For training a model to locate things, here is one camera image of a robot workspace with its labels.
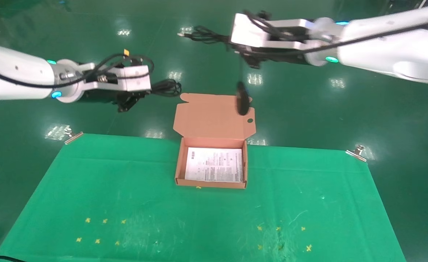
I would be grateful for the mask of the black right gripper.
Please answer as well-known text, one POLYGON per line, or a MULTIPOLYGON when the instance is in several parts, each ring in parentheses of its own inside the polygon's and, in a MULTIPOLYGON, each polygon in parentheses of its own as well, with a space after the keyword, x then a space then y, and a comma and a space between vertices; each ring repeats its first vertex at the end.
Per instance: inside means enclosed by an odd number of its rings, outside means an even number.
POLYGON ((259 48, 242 46, 236 43, 232 43, 229 38, 225 39, 225 48, 228 52, 232 50, 234 53, 239 54, 243 60, 252 69, 260 69, 262 62, 275 61, 284 62, 290 64, 301 64, 308 65, 308 61, 305 59, 303 54, 293 54, 292 50, 280 50, 277 48, 259 48))

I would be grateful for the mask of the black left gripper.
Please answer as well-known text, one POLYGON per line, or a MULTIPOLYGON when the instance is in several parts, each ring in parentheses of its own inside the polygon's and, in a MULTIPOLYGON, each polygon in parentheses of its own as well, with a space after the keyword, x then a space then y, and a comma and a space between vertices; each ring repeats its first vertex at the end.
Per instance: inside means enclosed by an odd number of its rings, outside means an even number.
POLYGON ((140 99, 150 94, 151 91, 127 93, 126 91, 93 89, 84 91, 76 103, 110 103, 118 107, 118 113, 122 113, 129 111, 140 99))

